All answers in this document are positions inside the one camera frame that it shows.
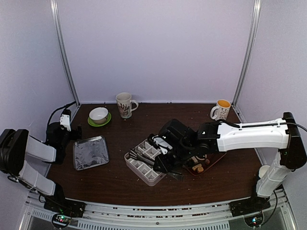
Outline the bunny print tin lid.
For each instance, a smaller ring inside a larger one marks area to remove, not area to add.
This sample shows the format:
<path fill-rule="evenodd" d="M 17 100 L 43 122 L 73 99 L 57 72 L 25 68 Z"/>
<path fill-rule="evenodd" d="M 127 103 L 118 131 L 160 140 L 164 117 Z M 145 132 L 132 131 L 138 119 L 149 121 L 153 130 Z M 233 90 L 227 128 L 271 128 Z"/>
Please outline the bunny print tin lid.
<path fill-rule="evenodd" d="M 77 171 L 109 163 L 106 139 L 97 136 L 76 141 L 73 144 L 73 166 Z"/>

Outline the white divided tin box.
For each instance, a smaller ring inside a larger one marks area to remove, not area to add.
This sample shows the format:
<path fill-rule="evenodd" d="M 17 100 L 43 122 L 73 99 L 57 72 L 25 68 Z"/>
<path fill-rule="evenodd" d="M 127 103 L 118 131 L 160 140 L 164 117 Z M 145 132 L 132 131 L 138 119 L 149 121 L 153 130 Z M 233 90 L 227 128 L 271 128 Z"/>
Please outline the white divided tin box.
<path fill-rule="evenodd" d="M 155 148 L 146 139 L 124 155 L 126 165 L 148 186 L 155 186 L 166 176 L 166 174 L 154 171 L 151 165 L 143 161 L 137 160 L 136 157 L 131 156 L 135 156 L 136 153 L 154 161 L 155 157 L 162 153 L 162 150 L 159 146 Z"/>

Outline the metal tongs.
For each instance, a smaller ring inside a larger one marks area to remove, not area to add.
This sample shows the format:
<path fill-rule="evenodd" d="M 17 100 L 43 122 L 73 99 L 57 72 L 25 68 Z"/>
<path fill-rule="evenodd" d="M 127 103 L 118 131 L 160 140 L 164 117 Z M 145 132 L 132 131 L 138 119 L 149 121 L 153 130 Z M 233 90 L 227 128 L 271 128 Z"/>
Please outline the metal tongs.
<path fill-rule="evenodd" d="M 138 160 L 138 161 L 142 161 L 143 163 L 147 164 L 149 167 L 151 167 L 152 169 L 154 169 L 154 161 L 144 157 L 143 155 L 133 152 L 132 150 L 129 151 L 129 156 L 134 159 L 134 160 Z M 171 176 L 173 178 L 175 178 L 178 181 L 183 181 L 184 176 L 181 173 L 178 172 L 166 172 L 165 174 L 167 174 L 168 176 Z"/>

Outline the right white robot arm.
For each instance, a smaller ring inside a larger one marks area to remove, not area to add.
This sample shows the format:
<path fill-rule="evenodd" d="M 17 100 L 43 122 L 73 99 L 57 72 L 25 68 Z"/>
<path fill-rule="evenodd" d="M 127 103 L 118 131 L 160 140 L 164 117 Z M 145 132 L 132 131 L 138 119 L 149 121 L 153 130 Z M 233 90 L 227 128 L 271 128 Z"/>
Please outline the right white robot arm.
<path fill-rule="evenodd" d="M 278 152 L 271 166 L 259 171 L 256 193 L 246 200 L 246 208 L 254 212 L 291 171 L 306 164 L 307 154 L 298 130 L 300 127 L 290 112 L 285 112 L 282 118 L 257 123 L 235 124 L 220 119 L 203 123 L 196 131 L 172 119 L 158 134 L 171 149 L 155 157 L 153 169 L 170 173 L 193 156 L 204 157 L 237 149 L 276 148 Z"/>

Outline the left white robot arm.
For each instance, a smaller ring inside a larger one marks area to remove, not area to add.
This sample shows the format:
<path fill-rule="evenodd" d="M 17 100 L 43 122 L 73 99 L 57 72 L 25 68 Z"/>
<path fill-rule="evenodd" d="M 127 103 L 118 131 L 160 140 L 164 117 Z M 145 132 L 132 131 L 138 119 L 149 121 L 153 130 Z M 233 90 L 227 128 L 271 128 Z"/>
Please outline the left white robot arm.
<path fill-rule="evenodd" d="M 47 139 L 42 142 L 27 129 L 5 129 L 0 135 L 0 171 L 43 195 L 59 213 L 69 209 L 63 188 L 46 178 L 26 160 L 35 158 L 47 164 L 63 164 L 66 147 L 82 137 L 82 127 L 70 129 L 59 122 L 47 126 Z"/>

